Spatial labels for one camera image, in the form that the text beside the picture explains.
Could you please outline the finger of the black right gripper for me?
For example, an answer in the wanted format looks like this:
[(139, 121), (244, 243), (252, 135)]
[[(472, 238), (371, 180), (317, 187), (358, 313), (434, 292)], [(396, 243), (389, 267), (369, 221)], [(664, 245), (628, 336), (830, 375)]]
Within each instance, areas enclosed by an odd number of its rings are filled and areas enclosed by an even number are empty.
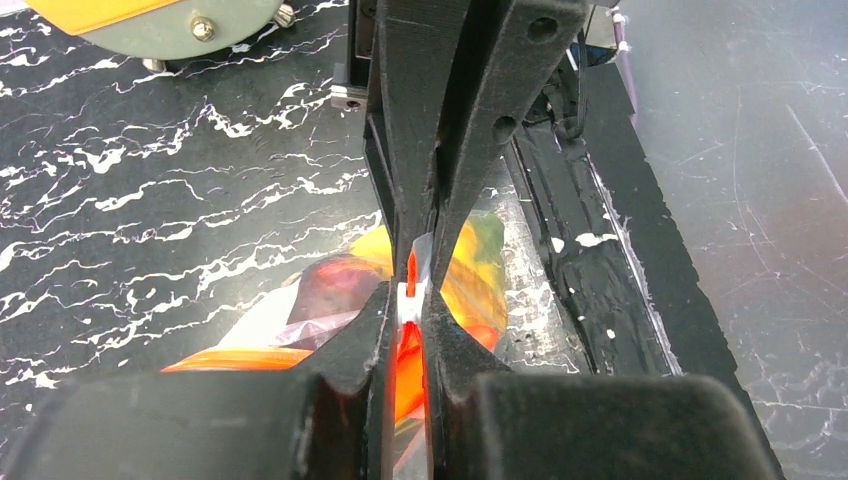
[(447, 230), (437, 132), (468, 8), (466, 1), (375, 5), (364, 153), (398, 278), (416, 238)]
[(438, 129), (431, 283), (439, 288), (462, 226), (515, 130), (588, 16), (586, 1), (473, 1)]

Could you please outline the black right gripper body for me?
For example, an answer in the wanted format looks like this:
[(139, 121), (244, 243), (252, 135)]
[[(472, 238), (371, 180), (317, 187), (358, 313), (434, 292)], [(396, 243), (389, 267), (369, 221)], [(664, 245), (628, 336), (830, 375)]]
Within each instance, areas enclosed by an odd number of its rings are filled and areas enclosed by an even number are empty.
[(377, 19), (376, 0), (348, 2), (347, 46), (334, 68), (331, 103), (346, 110), (376, 110), (381, 105), (379, 72), (372, 72)]

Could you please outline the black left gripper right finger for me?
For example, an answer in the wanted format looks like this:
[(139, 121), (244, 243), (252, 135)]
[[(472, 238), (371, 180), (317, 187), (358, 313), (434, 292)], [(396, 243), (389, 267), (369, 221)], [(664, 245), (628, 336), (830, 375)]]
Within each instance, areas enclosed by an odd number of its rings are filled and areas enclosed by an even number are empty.
[(422, 308), (434, 479), (776, 479), (732, 392), (703, 376), (519, 373)]

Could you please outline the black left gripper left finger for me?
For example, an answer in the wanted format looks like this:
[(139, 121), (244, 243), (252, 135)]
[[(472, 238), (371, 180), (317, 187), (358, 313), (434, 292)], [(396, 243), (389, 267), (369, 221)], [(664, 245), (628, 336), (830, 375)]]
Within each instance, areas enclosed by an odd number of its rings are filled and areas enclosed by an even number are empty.
[(3, 465), (8, 479), (389, 476), (396, 289), (285, 371), (113, 376), (60, 387)]

